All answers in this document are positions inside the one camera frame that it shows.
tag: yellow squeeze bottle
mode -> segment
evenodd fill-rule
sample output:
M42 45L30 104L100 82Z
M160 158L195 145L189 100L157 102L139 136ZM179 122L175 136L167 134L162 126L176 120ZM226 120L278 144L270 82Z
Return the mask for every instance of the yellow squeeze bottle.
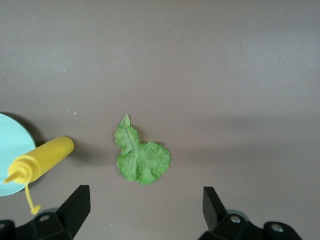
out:
M17 157L8 169L9 177L4 184L16 182L25 184L25 194L31 208L31 213L36 215L41 206L34 206L29 192L29 183L38 180L46 172L61 162L75 148L74 142L67 136L57 137L35 150Z

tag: plate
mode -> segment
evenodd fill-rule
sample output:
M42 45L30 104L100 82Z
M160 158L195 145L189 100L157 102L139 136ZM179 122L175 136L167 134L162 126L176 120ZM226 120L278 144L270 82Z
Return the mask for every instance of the plate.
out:
M25 188L24 184L3 182L8 177L8 169L13 161L36 147L35 140L25 127L0 113L0 197L15 194Z

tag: green leaf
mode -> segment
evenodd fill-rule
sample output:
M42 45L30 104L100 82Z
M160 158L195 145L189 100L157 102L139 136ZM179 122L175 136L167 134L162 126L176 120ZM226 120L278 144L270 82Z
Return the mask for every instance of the green leaf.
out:
M170 168L170 151L161 144L141 143L128 115L121 121L114 136L121 148L116 165L128 181L152 184Z

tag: light blue plate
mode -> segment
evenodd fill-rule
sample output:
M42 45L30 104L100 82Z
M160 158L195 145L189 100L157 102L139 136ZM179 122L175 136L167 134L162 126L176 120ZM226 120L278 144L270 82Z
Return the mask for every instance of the light blue plate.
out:
M25 188L24 184L9 182L8 169L19 156L36 149L36 143L30 133L17 121L0 113L0 197L15 194Z

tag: leaf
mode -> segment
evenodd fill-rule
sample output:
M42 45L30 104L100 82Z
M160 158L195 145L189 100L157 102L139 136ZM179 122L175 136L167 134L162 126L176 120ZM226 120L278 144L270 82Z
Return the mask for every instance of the leaf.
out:
M116 165L128 181L152 184L170 168L170 151L161 144L141 143L128 115L121 121L114 136L121 148Z

